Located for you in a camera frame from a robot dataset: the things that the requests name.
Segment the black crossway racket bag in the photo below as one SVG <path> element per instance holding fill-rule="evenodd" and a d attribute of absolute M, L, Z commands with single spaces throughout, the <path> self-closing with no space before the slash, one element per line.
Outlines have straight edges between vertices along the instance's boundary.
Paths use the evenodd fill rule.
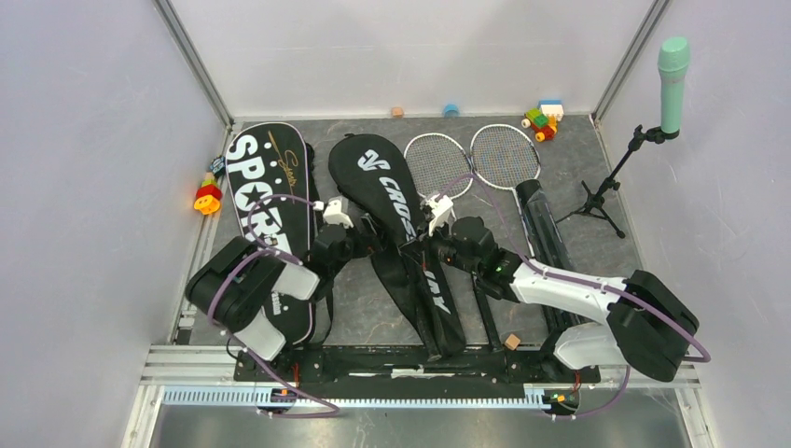
<path fill-rule="evenodd" d="M 377 228 L 381 246 L 371 250 L 371 266 L 428 359 L 459 355 L 467 339 L 438 256 L 417 240 L 424 214 L 402 152 L 381 135 L 349 133 L 330 149 L 328 170 Z"/>

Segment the black shuttlecock tube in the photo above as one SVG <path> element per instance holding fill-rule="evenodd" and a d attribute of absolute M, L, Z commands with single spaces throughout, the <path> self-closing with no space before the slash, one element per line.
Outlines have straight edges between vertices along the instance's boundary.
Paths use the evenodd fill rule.
<path fill-rule="evenodd" d="M 572 271 L 574 264 L 555 224 L 548 198 L 540 182 L 537 179 L 523 181 L 515 187 L 515 193 L 525 237 L 533 256 L 549 266 Z M 543 305 L 541 309 L 549 333 L 586 322 L 580 315 L 551 306 Z"/>

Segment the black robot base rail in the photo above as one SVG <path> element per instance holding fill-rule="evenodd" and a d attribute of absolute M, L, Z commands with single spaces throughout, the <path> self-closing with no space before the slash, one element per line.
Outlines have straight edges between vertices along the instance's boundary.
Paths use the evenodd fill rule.
<path fill-rule="evenodd" d="M 468 346 L 431 361 L 418 345 L 327 345 L 283 351 L 271 362 L 282 379 L 321 399 L 516 399 L 524 385 L 596 384 L 539 350 Z"/>

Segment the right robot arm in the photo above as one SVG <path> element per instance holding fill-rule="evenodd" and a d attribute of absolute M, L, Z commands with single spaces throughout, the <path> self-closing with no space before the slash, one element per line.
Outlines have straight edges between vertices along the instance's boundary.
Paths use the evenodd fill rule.
<path fill-rule="evenodd" d="M 479 217 L 424 231 L 400 246 L 418 263 L 431 258 L 472 273 L 486 295 L 547 306 L 586 318 L 564 329 L 538 357 L 541 373 L 561 381 L 574 370 L 624 365 L 669 383 L 699 348 L 699 319 L 653 273 L 629 277 L 576 273 L 527 259 L 496 243 Z"/>

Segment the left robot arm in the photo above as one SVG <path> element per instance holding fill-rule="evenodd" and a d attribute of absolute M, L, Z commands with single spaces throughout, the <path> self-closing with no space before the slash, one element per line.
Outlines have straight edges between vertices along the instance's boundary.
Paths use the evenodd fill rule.
<path fill-rule="evenodd" d="M 265 305 L 275 296 L 307 306 L 326 298 L 350 260 L 375 253 L 383 242 L 382 230 L 369 216 L 348 229 L 323 225 L 298 263 L 236 236 L 187 281 L 185 297 L 257 355 L 257 367 L 269 379 L 282 380 L 293 368 L 293 356 L 284 348 L 296 342 L 266 315 Z"/>

